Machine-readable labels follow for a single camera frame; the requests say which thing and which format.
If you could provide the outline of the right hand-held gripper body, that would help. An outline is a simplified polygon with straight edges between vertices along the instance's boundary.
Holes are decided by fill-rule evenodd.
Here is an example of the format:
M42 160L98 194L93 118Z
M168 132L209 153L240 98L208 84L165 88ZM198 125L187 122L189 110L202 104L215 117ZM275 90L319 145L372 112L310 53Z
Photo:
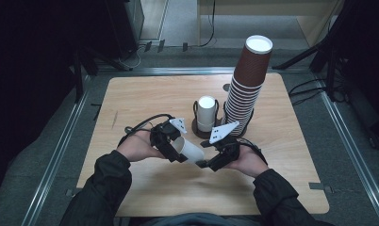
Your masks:
M230 162L235 161L239 157L239 143L230 135L230 133L239 125L238 121L230 122L218 127L213 127L209 141L211 143L220 141L222 146L216 148L219 152L216 156L222 159L222 167Z

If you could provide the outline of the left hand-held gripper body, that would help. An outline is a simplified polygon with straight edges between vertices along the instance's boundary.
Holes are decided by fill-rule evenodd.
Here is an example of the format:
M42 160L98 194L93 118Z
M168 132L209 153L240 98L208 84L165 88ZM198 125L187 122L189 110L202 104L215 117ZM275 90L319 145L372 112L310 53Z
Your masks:
M173 147L172 142L181 137L182 133L187 133L185 120L183 118L168 119L151 129L151 145L156 147L163 156L181 156L181 153Z

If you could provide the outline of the white paper cup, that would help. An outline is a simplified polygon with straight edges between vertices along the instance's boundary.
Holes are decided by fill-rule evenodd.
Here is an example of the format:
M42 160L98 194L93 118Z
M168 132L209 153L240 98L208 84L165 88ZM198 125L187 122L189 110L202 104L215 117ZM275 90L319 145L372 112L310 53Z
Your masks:
M215 123L216 99L202 96L198 100L197 125L202 132L210 132Z
M195 164L196 162L203 160L205 157L203 150L184 137L178 137L173 142L173 147L185 157L186 163Z

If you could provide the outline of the black wire cup holder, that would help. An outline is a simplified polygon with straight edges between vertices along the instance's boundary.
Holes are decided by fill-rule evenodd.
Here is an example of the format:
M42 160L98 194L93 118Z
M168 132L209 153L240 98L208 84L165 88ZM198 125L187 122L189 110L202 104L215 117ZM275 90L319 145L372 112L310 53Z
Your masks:
M193 114L194 114L194 119L192 120L192 123L191 123L191 129L192 129L192 132L197 137L200 137L200 138L210 138L212 129L211 129L210 132L202 132L202 131L200 131L198 129L198 125L197 125L197 110L198 110L197 104L198 104L198 100L194 102L193 107L192 107ZM213 127L218 127L218 126L223 125L222 124L222 117L220 119L218 118L220 104L219 104L219 101L217 99L216 99L216 104L217 104L217 106L216 106L216 113L215 113L215 123L214 123Z

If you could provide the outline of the stack of brown paper cups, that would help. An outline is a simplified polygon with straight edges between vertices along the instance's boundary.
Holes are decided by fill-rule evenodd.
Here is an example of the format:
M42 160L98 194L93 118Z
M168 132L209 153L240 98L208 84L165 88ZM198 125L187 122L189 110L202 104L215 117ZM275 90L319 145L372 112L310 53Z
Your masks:
M234 137L241 137L254 115L255 102L261 91L262 84L255 87L242 85L232 77L228 88L228 96L223 104L222 124L238 122L231 132Z

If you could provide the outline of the single brown ribbed paper cup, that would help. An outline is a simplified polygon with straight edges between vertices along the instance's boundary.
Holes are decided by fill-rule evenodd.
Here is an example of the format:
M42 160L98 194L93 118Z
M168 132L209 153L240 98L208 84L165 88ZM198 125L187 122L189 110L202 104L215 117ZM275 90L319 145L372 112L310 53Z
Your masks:
M253 35L246 39L234 70L234 78L241 86L254 89L264 82L272 48L267 37Z

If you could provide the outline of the person's right hand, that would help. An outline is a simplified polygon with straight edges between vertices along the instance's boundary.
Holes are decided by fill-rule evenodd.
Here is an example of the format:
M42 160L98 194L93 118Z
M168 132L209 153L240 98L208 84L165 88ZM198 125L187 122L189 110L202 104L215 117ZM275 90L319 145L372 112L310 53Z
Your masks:
M250 147L241 145L239 147L239 158L226 166L227 169L238 170L239 172L256 178L258 175L268 170L268 165Z

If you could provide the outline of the person's left hand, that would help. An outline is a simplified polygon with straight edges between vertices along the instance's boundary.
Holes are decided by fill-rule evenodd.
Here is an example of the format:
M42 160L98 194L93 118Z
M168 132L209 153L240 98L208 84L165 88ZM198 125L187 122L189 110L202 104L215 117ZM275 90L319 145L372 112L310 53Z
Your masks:
M118 146L117 152L122 154L129 162L138 162L146 158L164 158L164 155L151 146L150 133L148 131L138 131L128 137Z

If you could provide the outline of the person's blue clothing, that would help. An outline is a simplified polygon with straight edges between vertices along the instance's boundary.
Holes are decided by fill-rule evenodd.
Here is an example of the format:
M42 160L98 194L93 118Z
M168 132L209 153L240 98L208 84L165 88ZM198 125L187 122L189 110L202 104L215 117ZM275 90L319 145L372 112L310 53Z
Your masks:
M153 218L140 226L274 226L263 218L224 218L209 213L188 213L172 217Z

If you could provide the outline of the black metal stand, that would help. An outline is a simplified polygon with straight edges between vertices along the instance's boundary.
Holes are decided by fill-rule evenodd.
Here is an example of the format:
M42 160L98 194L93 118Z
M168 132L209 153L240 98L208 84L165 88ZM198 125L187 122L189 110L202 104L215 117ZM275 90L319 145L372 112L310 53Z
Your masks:
M83 47L74 52L74 80L75 80L75 101L78 103L84 95L82 69L89 75L96 75L98 67L93 59L91 48Z

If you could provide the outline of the black cabinet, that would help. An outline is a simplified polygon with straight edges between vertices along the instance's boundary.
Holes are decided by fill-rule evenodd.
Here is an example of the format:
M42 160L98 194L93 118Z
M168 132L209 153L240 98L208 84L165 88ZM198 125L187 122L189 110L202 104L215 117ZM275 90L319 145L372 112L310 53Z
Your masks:
M128 57L139 48L144 23L141 0L105 0L119 57Z

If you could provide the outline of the black tripod stand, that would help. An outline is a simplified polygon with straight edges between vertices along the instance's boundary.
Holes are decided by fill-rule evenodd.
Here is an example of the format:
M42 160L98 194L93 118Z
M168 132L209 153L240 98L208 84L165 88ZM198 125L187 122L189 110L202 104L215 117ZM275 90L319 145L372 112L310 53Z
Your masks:
M331 100L336 99L335 73L341 65L368 99L379 104L379 0L344 0L337 19L320 42L275 68L284 70L309 56L314 57L311 71L328 67L325 91Z

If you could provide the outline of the light wooden furniture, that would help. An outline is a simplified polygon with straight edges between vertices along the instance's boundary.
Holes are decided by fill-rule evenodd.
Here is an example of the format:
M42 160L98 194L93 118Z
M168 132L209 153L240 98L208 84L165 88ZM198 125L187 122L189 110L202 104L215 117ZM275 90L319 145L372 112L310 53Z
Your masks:
M198 27L202 15L295 16L309 46L326 34L345 0L196 0Z

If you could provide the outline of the grey table bracket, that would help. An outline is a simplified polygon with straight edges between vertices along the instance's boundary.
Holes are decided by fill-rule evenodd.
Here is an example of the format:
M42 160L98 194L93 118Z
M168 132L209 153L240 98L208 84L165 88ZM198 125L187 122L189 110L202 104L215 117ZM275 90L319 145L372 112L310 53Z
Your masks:
M309 185L309 188L310 189L314 189L314 190L322 190L326 193L332 193L333 192L333 189L331 186L327 186L323 183L315 183L315 182L309 182L308 183Z
M67 197L70 197L70 198L73 198L75 195L77 195L78 193L80 193L82 191L82 188L68 188L66 191L65 191L65 195Z

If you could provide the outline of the metal floor rail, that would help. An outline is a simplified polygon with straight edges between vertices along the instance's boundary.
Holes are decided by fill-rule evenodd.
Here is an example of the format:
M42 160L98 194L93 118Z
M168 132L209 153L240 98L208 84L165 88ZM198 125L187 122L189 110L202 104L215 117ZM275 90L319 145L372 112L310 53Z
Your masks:
M92 76L86 75L84 77L84 94L74 103L72 112L70 113L70 116L58 139L57 146L53 151L53 154L49 160L49 163L44 171L43 176L41 177L41 181L36 188L35 194L25 213L25 217L21 226L35 226L37 222L37 219L49 194L51 186L56 178L62 158L70 143L73 131L81 115L84 104L87 101L89 85L91 84L91 81Z
M379 218L379 184L371 171L368 162L365 160L362 150L356 144L356 140L351 133L350 127L346 123L344 116L340 113L338 104L333 102L326 92L321 96L321 98L334 125L336 126L345 150L349 155L361 184L371 201L371 205Z

